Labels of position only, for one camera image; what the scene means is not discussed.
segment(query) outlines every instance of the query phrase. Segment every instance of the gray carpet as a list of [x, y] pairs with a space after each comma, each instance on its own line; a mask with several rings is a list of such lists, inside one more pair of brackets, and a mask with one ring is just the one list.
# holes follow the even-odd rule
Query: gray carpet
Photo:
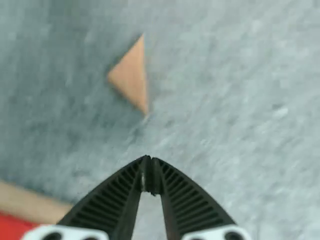
[[[141, 33], [146, 119], [105, 84]], [[75, 203], [149, 154], [255, 239], [317, 240], [319, 63], [319, 0], [1, 0], [0, 178]], [[165, 239], [158, 198], [133, 238]]]

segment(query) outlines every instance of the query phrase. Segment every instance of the triangular wooden block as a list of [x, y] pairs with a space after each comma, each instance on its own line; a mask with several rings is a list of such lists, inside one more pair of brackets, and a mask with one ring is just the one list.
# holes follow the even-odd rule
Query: triangular wooden block
[[148, 113], [147, 80], [142, 35], [108, 73], [108, 81], [145, 115]]

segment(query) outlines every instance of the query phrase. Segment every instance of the wooden edge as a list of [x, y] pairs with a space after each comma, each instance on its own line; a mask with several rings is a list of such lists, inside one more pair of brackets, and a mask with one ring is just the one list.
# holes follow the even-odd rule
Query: wooden edge
[[37, 224], [56, 224], [72, 205], [0, 181], [0, 212]]

